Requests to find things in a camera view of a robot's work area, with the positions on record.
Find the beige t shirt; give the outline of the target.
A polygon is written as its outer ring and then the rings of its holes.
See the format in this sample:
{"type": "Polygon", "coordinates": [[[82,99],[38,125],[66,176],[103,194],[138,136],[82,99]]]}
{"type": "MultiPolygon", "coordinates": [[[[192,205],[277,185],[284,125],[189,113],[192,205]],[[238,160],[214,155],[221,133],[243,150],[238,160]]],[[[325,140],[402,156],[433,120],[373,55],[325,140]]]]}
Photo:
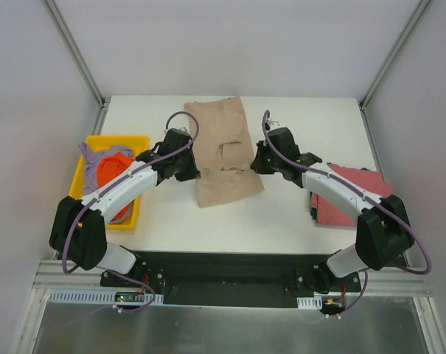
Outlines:
{"type": "Polygon", "coordinates": [[[190,132],[198,134],[193,153],[201,172],[196,181],[199,207],[229,204],[261,193],[262,180],[251,169],[254,150],[241,98],[185,103],[184,110],[199,123],[189,121],[190,132]]]}

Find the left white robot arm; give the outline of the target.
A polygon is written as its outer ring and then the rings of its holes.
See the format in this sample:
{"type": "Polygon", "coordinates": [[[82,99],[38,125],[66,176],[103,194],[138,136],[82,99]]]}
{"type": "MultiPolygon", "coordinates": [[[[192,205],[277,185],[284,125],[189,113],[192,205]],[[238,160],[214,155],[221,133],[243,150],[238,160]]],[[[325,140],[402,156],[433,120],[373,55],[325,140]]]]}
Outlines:
{"type": "Polygon", "coordinates": [[[58,204],[49,245],[83,270],[101,268],[117,272],[125,286],[142,280],[137,256],[107,241],[106,226],[141,194],[175,178],[196,179],[200,173],[192,152],[192,137],[186,131],[171,128],[157,151],[140,153],[130,167],[97,191],[74,199],[65,197],[58,204]]]}

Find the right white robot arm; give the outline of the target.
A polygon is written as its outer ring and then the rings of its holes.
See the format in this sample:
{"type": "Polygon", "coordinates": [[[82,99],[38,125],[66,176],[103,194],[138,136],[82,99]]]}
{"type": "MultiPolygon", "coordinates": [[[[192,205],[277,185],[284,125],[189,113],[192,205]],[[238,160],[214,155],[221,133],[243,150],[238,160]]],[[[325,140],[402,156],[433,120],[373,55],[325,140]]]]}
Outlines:
{"type": "Polygon", "coordinates": [[[378,271],[414,245],[404,203],[369,192],[336,173],[313,153],[301,153],[288,128],[265,133],[251,169],[259,175],[280,173],[339,208],[356,225],[355,242],[327,258],[318,273],[320,286],[335,291],[345,276],[366,268],[378,271]]]}

